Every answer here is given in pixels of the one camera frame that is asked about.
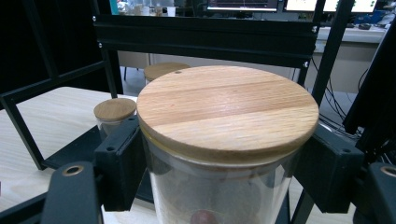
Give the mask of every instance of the wooden table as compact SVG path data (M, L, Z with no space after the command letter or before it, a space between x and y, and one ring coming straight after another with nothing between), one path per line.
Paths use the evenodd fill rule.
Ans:
M136 97L119 95L136 101ZM110 93L63 87L18 104L44 158L96 125L93 108ZM0 111L0 212L48 190L52 169L37 170L5 110ZM131 212L104 213L106 223L158 223L153 204L135 199Z

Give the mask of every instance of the small wooden lid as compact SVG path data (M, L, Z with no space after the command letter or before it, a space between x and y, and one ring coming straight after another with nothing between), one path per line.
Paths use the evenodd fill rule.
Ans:
M136 103L131 99L115 98L103 101L93 110L94 115L101 120L117 121L131 116L136 110Z
M203 66L167 74L137 99L145 136L188 161L263 164L294 152L318 123L298 84L262 70Z
M184 63L156 63L149 65L144 69L145 78L148 81L152 81L157 77L161 77L165 74L176 72L181 69L190 68L189 65Z

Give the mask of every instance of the round wooden lid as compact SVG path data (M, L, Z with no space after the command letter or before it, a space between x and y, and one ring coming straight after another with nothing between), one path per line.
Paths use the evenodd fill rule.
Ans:
M188 161L259 164L299 148L318 105L298 84L262 70L203 66L167 74L137 99L145 136Z
M176 72L177 70L190 68L189 65L184 63L156 63L149 65L144 69L145 78L148 81L152 81L157 77L161 77L165 74Z
M131 116L136 110L136 103L131 99L115 98L103 101L93 110L94 115L101 120L116 121Z

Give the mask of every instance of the floor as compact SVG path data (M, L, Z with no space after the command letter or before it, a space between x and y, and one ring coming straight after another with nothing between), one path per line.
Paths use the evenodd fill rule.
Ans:
M123 79L124 67L120 68L122 77L122 86L125 95L138 96L139 92L145 87L145 78L143 69L127 68L126 80ZM324 115L327 119L333 122L322 123L324 126L330 128L333 132L337 133L340 130L337 128L337 124L340 124L343 113L341 109L347 112L351 107L356 95L348 94L344 92L327 92L327 98L324 97L320 106L320 114ZM339 104L338 109L334 109L334 102ZM354 144L353 136L345 137L340 134L341 137ZM296 204L303 187L298 183L296 179L292 179L290 183L290 213L293 214ZM309 224L349 224L353 223L352 218L355 211L355 206L352 204L347 214L322 214L319 209L314 205L314 208L310 214L307 223Z

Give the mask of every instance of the large wooden lid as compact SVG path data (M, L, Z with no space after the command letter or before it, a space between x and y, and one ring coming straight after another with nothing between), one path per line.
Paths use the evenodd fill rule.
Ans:
M157 77L161 77L165 74L176 72L181 69L189 68L190 66L184 63L155 63L145 68L145 78L148 81L152 81Z
M93 114L101 120L118 121L131 116L136 103L131 99L115 98L103 101L93 109Z
M318 123L318 105L296 83L262 70L204 66L167 74L137 99L145 136L185 160L221 164L277 161Z

